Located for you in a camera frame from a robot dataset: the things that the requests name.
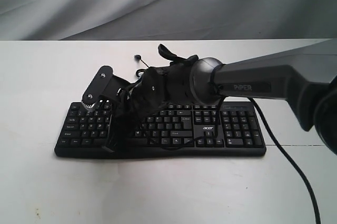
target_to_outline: keyboard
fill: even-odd
[[[104,159],[265,154],[264,139],[251,102],[225,101],[219,117],[218,135],[214,138],[216,106],[169,105],[144,118],[143,130],[135,128],[116,148],[109,140],[109,101],[92,113],[81,103],[72,103],[54,151],[59,157]],[[191,142],[200,136],[207,138]],[[183,148],[170,151],[162,147]]]

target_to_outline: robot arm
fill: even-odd
[[[337,39],[227,65],[196,55],[180,58],[163,45],[158,49],[170,66],[150,67],[133,84],[103,66],[84,93],[83,105],[94,110],[100,99],[110,99],[118,129],[130,131],[139,117],[169,103],[214,105],[223,96],[284,99],[302,129],[315,125],[337,154]]]

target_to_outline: white tabletop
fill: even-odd
[[[230,63],[320,40],[164,41],[181,56]],[[0,42],[0,223],[314,223],[308,192],[263,128],[262,158],[75,160],[53,149],[71,102],[102,65],[133,82],[167,65],[160,42]],[[287,103],[258,100],[335,223],[337,157],[303,132]]]

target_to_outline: fabric backdrop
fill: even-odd
[[[337,0],[0,0],[0,39],[337,37]]]

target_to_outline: black cable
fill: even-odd
[[[270,138],[272,138],[273,142],[275,143],[277,148],[280,150],[280,152],[286,157],[286,159],[291,163],[291,165],[295,168],[295,170],[301,176],[303,182],[305,183],[306,188],[308,189],[308,192],[309,192],[309,195],[310,195],[310,198],[311,198],[311,201],[312,201],[312,206],[314,208],[314,213],[315,213],[316,224],[321,224],[320,211],[318,209],[318,204],[317,204],[317,200],[316,200],[316,197],[315,197],[315,193],[314,193],[308,179],[306,178],[306,176],[303,173],[303,171],[301,170],[301,168],[295,163],[295,161],[291,158],[291,156],[289,156],[289,154],[280,145],[280,143],[278,142],[278,140],[274,136],[273,132],[271,131],[271,129],[270,129],[270,127],[269,127],[260,107],[256,103],[256,101],[252,98],[249,98],[249,101],[254,104],[254,107],[256,108],[257,112],[259,113],[259,115],[262,119],[263,125],[264,125],[265,129],[267,130]]]

